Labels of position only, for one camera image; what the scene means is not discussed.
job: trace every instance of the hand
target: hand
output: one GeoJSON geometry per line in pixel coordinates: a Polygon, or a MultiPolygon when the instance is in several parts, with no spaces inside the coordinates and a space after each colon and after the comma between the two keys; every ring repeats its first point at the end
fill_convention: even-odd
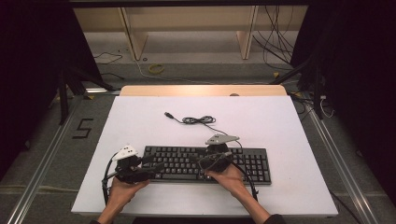
{"type": "Polygon", "coordinates": [[[231,194],[238,198],[248,193],[244,183],[242,182],[242,174],[233,164],[230,164],[222,173],[214,171],[205,171],[208,176],[215,178],[219,184],[231,192],[231,194]]]}
{"type": "Polygon", "coordinates": [[[149,180],[138,182],[136,184],[127,184],[114,177],[107,204],[114,204],[123,207],[132,200],[134,195],[140,189],[144,188],[148,184],[149,180]]]}
{"type": "Polygon", "coordinates": [[[206,171],[206,174],[215,178],[219,184],[247,209],[256,223],[264,223],[271,215],[265,210],[246,189],[242,182],[242,174],[233,164],[229,165],[222,173],[206,171]]]}
{"type": "Polygon", "coordinates": [[[130,202],[135,194],[149,184],[149,180],[136,184],[127,184],[113,178],[110,195],[105,210],[98,218],[102,224],[111,223],[113,219],[122,211],[125,204],[130,202]]]}

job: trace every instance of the keyboard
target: keyboard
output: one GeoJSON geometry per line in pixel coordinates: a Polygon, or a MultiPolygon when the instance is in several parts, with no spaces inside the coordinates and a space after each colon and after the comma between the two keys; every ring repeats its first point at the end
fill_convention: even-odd
{"type": "MultiPolygon", "coordinates": [[[[271,174],[265,148],[229,147],[233,153],[233,162],[241,167],[254,185],[270,185],[271,174]]],[[[153,162],[143,165],[145,168],[164,163],[164,169],[155,174],[151,182],[168,183],[216,183],[216,180],[205,175],[204,170],[190,157],[202,158],[199,151],[206,147],[161,147],[146,146],[144,156],[155,155],[153,162]]]]}

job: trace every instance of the power cord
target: power cord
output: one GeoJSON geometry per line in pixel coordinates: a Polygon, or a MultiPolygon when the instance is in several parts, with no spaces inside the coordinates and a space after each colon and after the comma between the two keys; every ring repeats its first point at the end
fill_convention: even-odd
{"type": "Polygon", "coordinates": [[[210,127],[209,125],[207,125],[207,124],[216,122],[216,119],[211,117],[211,116],[203,116],[200,119],[184,118],[182,121],[176,119],[175,117],[173,117],[173,115],[169,114],[168,112],[165,112],[165,116],[168,117],[169,119],[174,119],[174,120],[176,120],[179,123],[184,123],[184,124],[204,124],[207,128],[209,128],[209,129],[211,129],[213,131],[216,131],[216,132],[219,132],[219,133],[224,133],[225,135],[228,135],[225,132],[222,132],[220,130],[214,129],[214,128],[210,127]]]}

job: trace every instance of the cable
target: cable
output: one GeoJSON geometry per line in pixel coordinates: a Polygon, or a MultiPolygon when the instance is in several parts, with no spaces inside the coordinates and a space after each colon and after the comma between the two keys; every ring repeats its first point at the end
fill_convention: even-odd
{"type": "Polygon", "coordinates": [[[257,198],[257,194],[259,194],[259,192],[256,190],[256,187],[254,186],[253,181],[251,181],[250,176],[240,167],[238,166],[238,164],[236,164],[235,162],[233,162],[232,160],[226,158],[227,161],[229,161],[234,167],[238,168],[238,170],[240,172],[242,172],[242,174],[245,175],[245,177],[247,178],[247,182],[250,185],[250,189],[251,189],[251,195],[253,196],[253,198],[258,202],[259,199],[257,198]]]}
{"type": "Polygon", "coordinates": [[[263,49],[266,49],[267,51],[269,51],[270,53],[272,53],[274,56],[276,56],[278,59],[280,59],[282,62],[290,64],[288,61],[286,61],[285,59],[281,58],[279,55],[275,54],[273,51],[271,51],[270,49],[268,49],[267,47],[265,47],[262,43],[259,42],[259,40],[256,39],[256,36],[253,36],[253,38],[262,46],[263,49]]]}
{"type": "Polygon", "coordinates": [[[108,187],[107,187],[108,179],[115,175],[115,174],[112,174],[112,175],[107,175],[107,174],[108,174],[108,170],[110,169],[111,162],[113,162],[113,158],[117,155],[117,153],[118,152],[114,153],[114,155],[111,157],[110,161],[108,162],[106,171],[105,171],[105,176],[102,180],[102,191],[103,191],[103,196],[105,198],[105,204],[107,204],[107,201],[108,201],[108,187]]]}
{"type": "Polygon", "coordinates": [[[324,101],[324,99],[321,99],[321,101],[320,101],[320,108],[321,108],[321,110],[323,111],[323,114],[324,114],[327,118],[331,118],[332,115],[334,114],[334,111],[335,111],[335,110],[333,110],[332,113],[331,113],[330,115],[327,115],[327,112],[324,111],[324,109],[323,109],[323,105],[322,105],[323,101],[324,101]]]}
{"type": "Polygon", "coordinates": [[[302,119],[300,119],[300,121],[303,121],[303,120],[306,118],[306,116],[307,116],[309,113],[311,113],[312,110],[314,110],[314,108],[311,108],[308,112],[306,112],[306,114],[303,116],[302,119]]]}
{"type": "MultiPolygon", "coordinates": [[[[285,37],[279,32],[279,23],[277,22],[277,20],[278,20],[278,18],[279,18],[279,10],[280,10],[280,7],[279,7],[279,6],[276,6],[276,22],[275,22],[275,25],[276,25],[276,33],[277,33],[277,37],[278,37],[277,42],[278,42],[278,45],[279,45],[281,48],[282,48],[282,45],[283,45],[283,47],[285,47],[285,49],[286,49],[287,47],[286,47],[286,45],[285,45],[285,43],[283,42],[283,39],[282,39],[282,38],[285,38],[285,37]]],[[[284,50],[282,50],[281,52],[282,52],[282,54],[283,54],[283,57],[285,57],[285,59],[286,59],[287,57],[286,57],[286,55],[285,55],[284,50]]]]}
{"type": "Polygon", "coordinates": [[[290,27],[290,25],[291,25],[291,21],[293,20],[293,13],[294,13],[294,6],[291,6],[290,19],[289,19],[288,26],[286,27],[285,33],[289,30],[289,27],[290,27]]]}
{"type": "Polygon", "coordinates": [[[114,63],[116,60],[119,60],[119,59],[122,58],[122,55],[120,55],[120,54],[113,54],[113,53],[109,53],[109,52],[103,52],[103,53],[101,53],[101,54],[99,54],[99,55],[97,55],[97,56],[94,56],[93,58],[99,58],[100,56],[102,56],[102,55],[104,55],[104,54],[109,54],[109,55],[112,55],[112,56],[118,56],[119,58],[117,58],[117,59],[115,59],[115,60],[113,60],[113,61],[110,61],[110,62],[108,62],[108,63],[99,63],[99,64],[110,64],[110,63],[114,63]]]}
{"type": "Polygon", "coordinates": [[[271,48],[274,48],[274,49],[277,49],[277,50],[284,50],[286,52],[292,53],[292,51],[289,51],[287,49],[282,49],[282,48],[280,48],[278,46],[275,46],[274,44],[271,44],[267,39],[265,39],[265,37],[262,35],[262,33],[260,31],[257,31],[257,33],[259,33],[259,35],[262,37],[262,39],[266,41],[265,43],[268,43],[269,45],[271,45],[271,48]]]}
{"type": "Polygon", "coordinates": [[[300,101],[294,101],[294,102],[300,103],[303,106],[303,111],[302,112],[298,112],[297,111],[297,114],[303,114],[306,111],[304,103],[300,102],[300,101]]]}
{"type": "Polygon", "coordinates": [[[350,210],[350,208],[340,198],[338,198],[331,190],[329,190],[329,192],[341,205],[343,205],[345,207],[345,209],[348,211],[348,213],[350,215],[352,215],[353,218],[355,218],[356,222],[358,224],[361,224],[361,222],[359,221],[358,217],[355,216],[355,214],[352,212],[352,210],[350,210]]]}
{"type": "MultiPolygon", "coordinates": [[[[267,12],[268,18],[270,19],[270,21],[271,21],[271,23],[273,24],[273,26],[275,27],[275,24],[276,24],[276,27],[278,28],[277,18],[278,18],[278,16],[279,16],[279,6],[276,7],[276,23],[273,23],[273,20],[272,20],[271,16],[270,16],[269,13],[268,13],[267,7],[265,7],[265,11],[267,12]]],[[[279,29],[276,29],[276,33],[278,34],[279,37],[281,37],[280,39],[281,39],[282,41],[284,40],[291,48],[294,48],[294,46],[291,45],[291,44],[289,43],[289,41],[285,38],[285,36],[283,36],[283,35],[279,32],[279,29]]]]}
{"type": "Polygon", "coordinates": [[[102,73],[101,75],[102,75],[102,76],[114,76],[114,77],[118,77],[119,79],[122,79],[122,80],[125,79],[125,77],[116,75],[116,74],[114,74],[114,73],[102,73]]]}
{"type": "Polygon", "coordinates": [[[203,116],[200,119],[184,118],[182,121],[176,119],[175,117],[173,117],[173,115],[169,114],[168,112],[165,112],[165,116],[168,117],[169,119],[174,119],[174,120],[176,120],[179,123],[184,123],[184,124],[197,124],[197,123],[204,124],[207,128],[209,128],[209,129],[211,129],[213,131],[216,131],[216,132],[219,132],[219,133],[224,133],[225,135],[228,135],[225,132],[222,132],[220,130],[214,129],[214,128],[212,128],[212,127],[207,125],[207,124],[216,122],[216,119],[211,117],[211,116],[203,116]]]}

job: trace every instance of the white tabletop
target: white tabletop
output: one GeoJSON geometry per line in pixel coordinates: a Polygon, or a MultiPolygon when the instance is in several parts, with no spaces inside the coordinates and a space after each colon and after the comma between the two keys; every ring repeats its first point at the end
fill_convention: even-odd
{"type": "MultiPolygon", "coordinates": [[[[116,97],[72,212],[102,212],[101,180],[106,165],[126,144],[142,156],[145,146],[205,147],[205,141],[215,133],[204,125],[179,124],[164,112],[179,120],[212,116],[216,123],[211,127],[239,136],[243,147],[265,147],[272,185],[256,189],[259,203],[270,213],[310,217],[338,214],[289,96],[116,97]]],[[[238,147],[236,143],[227,145],[238,147]]],[[[122,213],[137,217],[248,216],[218,184],[151,183],[139,190],[122,213]]]]}

